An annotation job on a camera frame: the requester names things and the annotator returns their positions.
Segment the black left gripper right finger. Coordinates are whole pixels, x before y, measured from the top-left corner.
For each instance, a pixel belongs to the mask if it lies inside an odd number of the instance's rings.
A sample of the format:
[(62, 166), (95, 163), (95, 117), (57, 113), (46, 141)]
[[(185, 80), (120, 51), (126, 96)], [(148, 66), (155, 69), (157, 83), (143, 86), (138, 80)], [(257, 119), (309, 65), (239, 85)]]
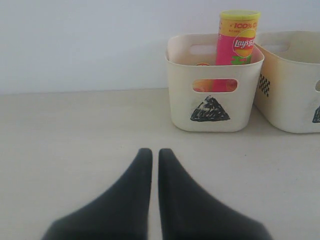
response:
[(158, 154), (158, 201), (164, 240), (271, 240), (265, 226), (203, 189), (170, 148)]

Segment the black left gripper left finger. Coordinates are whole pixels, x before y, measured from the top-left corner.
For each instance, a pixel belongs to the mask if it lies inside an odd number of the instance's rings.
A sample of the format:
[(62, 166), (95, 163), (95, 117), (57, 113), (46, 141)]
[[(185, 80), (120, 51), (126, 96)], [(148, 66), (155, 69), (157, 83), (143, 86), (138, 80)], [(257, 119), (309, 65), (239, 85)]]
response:
[(102, 195), (52, 223), (44, 240), (146, 240), (153, 154), (138, 150), (123, 175)]

